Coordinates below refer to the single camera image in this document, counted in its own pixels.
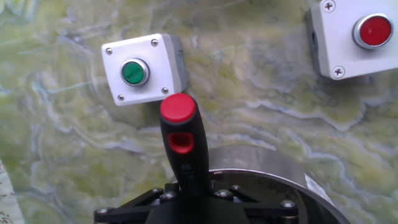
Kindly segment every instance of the marble surface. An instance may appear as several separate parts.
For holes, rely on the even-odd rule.
[[[172,177],[159,103],[117,107],[100,47],[181,38],[210,147],[268,146],[352,223],[398,223],[398,73],[314,74],[313,0],[0,0],[0,159],[25,222],[91,223]]]

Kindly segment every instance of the metal cylinder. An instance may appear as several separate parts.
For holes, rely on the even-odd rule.
[[[282,224],[349,224],[314,176],[281,153],[259,146],[235,145],[211,149],[209,158],[211,180],[244,187],[264,200],[298,206],[299,218],[283,217],[279,220]]]

